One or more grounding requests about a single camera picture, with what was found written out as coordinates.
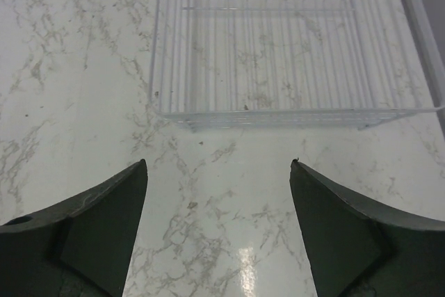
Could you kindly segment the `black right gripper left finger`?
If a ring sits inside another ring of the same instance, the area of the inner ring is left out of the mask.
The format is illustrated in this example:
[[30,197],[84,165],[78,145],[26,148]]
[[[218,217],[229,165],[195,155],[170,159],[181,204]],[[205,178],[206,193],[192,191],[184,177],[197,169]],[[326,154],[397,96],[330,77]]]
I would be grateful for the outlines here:
[[1,225],[1,295],[122,296],[147,184],[140,160]]

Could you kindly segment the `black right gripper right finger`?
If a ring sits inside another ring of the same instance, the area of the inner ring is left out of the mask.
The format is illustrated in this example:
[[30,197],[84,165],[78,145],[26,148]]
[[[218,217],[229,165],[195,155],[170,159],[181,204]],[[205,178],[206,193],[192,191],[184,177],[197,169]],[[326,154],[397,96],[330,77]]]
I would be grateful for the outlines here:
[[290,187],[318,296],[443,296],[444,222],[373,200],[295,159]]

